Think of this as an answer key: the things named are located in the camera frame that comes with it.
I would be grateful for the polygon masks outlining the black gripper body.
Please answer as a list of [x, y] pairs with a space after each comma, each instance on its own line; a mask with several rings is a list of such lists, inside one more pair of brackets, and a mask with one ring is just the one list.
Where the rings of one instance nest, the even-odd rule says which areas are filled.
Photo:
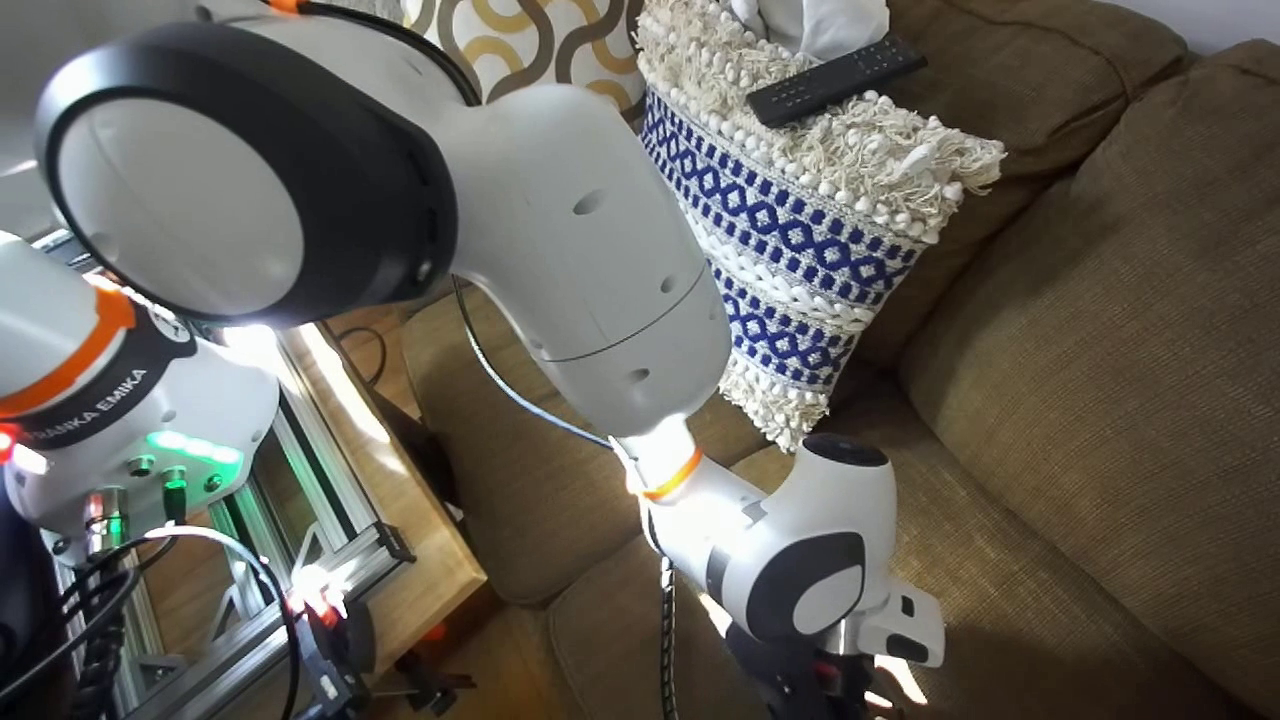
[[889, 720], [891, 710], [873, 704], [866, 656], [825, 656], [812, 644], [755, 639], [728, 629], [723, 644], [750, 692], [765, 702], [768, 720]]

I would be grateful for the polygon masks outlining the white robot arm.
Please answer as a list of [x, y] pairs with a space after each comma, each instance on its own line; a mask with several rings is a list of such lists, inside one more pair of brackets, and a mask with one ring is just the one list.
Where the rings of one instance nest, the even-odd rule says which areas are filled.
[[627, 469], [646, 544], [723, 616], [789, 720], [829, 656], [945, 662], [940, 603], [889, 575], [891, 464], [812, 440], [776, 493], [686, 415], [728, 319], [670, 193], [608, 102], [495, 105], [346, 8], [160, 25], [61, 65], [35, 102], [61, 222], [148, 302], [200, 319], [322, 319], [446, 273], [502, 312]]

